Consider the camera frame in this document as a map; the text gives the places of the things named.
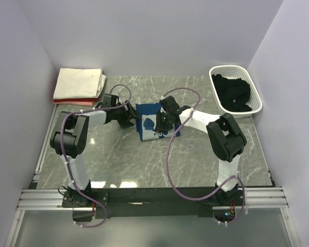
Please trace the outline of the blue t-shirt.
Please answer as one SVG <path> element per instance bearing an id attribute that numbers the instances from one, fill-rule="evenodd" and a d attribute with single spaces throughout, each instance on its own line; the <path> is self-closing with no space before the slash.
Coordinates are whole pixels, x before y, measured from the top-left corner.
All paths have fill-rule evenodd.
<path id="1" fill-rule="evenodd" d="M 179 125 L 174 124 L 174 128 L 169 131 L 156 132 L 157 111 L 161 110 L 159 103 L 136 104 L 136 112 L 141 119 L 136 120 L 136 131 L 139 133 L 141 141 L 170 138 Z"/>

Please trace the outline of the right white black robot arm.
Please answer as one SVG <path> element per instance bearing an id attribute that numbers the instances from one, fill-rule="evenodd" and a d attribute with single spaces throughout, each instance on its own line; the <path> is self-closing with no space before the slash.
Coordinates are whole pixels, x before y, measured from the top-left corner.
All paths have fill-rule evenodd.
<path id="1" fill-rule="evenodd" d="M 247 140 L 231 114 L 213 115 L 196 111 L 189 106 L 180 107 L 174 97 L 162 97 L 161 110 L 157 111 L 157 132 L 172 130 L 175 125 L 190 127 L 206 133 L 211 147 L 219 161 L 216 188 L 216 201 L 228 205 L 238 190 L 238 164 Z"/>

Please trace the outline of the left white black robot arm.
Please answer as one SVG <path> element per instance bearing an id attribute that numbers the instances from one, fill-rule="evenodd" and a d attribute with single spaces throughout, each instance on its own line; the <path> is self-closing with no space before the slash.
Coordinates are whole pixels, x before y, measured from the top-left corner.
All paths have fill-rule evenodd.
<path id="1" fill-rule="evenodd" d="M 50 147 L 62 159 L 67 175 L 68 188 L 77 191 L 74 200 L 82 207 L 91 204 L 91 182 L 86 173 L 82 153 L 87 144 L 88 129 L 115 120 L 120 128 L 133 126 L 132 119 L 141 117 L 129 100 L 121 102 L 117 95 L 105 94 L 93 109 L 76 113 L 62 111 L 58 115 L 50 137 Z"/>

